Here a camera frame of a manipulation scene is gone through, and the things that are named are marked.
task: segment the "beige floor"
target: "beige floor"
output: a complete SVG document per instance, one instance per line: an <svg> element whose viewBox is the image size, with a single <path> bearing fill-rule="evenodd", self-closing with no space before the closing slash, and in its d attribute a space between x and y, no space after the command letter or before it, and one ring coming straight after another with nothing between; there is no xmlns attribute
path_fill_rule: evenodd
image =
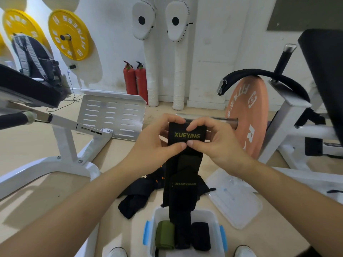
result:
<svg viewBox="0 0 343 257"><path fill-rule="evenodd" d="M144 126L151 123L164 112L175 113L171 103L161 102L156 108L147 107ZM63 108L55 114L77 120L80 103ZM210 116L224 116L223 111L185 108L183 113ZM74 133L76 149L80 150L91 139L87 135ZM51 126L34 123L0 132L0 175L3 175L30 161L59 155ZM116 165L131 149L133 142L112 139L93 161L101 170L107 171ZM276 152L269 161L270 165L287 168L287 164ZM217 166L204 156L199 174L206 179ZM41 177L0 202L0 242L10 237L32 220L44 214L60 203L69 194L87 184L88 178L71 174L52 173ZM150 220L153 211L162 202L163 190L154 191L148 204L131 220L125 219L118 211L117 199L101 220L96 257L106 256L116 247L125 248L129 256L146 256L146 247L142 245L143 229L146 220ZM243 230L234 229L224 216L212 204L208 196L202 196L197 208L214 211L219 223L224 226L229 251L232 256L235 248L241 244L249 245L263 257L291 257L308 247L306 240L263 198L262 212Z"/></svg>

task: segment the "blue box handle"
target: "blue box handle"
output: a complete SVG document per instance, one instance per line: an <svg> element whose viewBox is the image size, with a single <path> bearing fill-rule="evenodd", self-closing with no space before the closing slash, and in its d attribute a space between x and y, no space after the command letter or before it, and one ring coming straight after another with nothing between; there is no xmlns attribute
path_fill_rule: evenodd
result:
<svg viewBox="0 0 343 257"><path fill-rule="evenodd" d="M227 240L226 240L226 234L225 234L224 227L221 225L221 226L219 226L219 229L220 229L220 234L222 235L222 242L223 242L224 251L227 251L228 247L227 247Z"/></svg>
<svg viewBox="0 0 343 257"><path fill-rule="evenodd" d="M150 229L150 221L146 221L143 233L143 245L148 245L149 241L149 229Z"/></svg>

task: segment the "metal footplate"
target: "metal footplate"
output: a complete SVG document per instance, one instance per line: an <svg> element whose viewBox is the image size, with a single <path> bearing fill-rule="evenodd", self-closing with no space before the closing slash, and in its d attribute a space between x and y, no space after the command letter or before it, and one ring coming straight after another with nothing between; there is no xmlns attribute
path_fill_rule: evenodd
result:
<svg viewBox="0 0 343 257"><path fill-rule="evenodd" d="M78 122L113 129L112 138L136 141L142 131L146 102L139 95L82 90Z"/></svg>

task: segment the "red fire extinguisher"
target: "red fire extinguisher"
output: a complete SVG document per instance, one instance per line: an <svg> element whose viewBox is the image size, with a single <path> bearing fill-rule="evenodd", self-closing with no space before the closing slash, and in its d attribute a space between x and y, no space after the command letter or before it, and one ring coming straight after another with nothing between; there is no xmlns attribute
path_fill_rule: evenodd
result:
<svg viewBox="0 0 343 257"><path fill-rule="evenodd" d="M126 63L124 68L126 92L128 95L138 95L135 70L130 63L126 62L125 60L124 62Z"/></svg>
<svg viewBox="0 0 343 257"><path fill-rule="evenodd" d="M143 99L146 101L146 104L148 103L148 87L146 84L146 71L145 68L143 68L143 64L137 61L138 67L136 69L136 79L137 79L137 88L138 88L138 94L143 97Z"/></svg>

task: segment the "white sneaker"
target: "white sneaker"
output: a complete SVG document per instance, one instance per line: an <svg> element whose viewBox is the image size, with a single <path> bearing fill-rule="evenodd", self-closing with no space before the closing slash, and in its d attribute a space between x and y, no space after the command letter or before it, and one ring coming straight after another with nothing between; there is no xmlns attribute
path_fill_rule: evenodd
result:
<svg viewBox="0 0 343 257"><path fill-rule="evenodd" d="M109 252L107 257L128 257L128 255L124 248L116 247Z"/></svg>
<svg viewBox="0 0 343 257"><path fill-rule="evenodd" d="M256 255L250 247L241 245L237 247L234 257L256 257Z"/></svg>

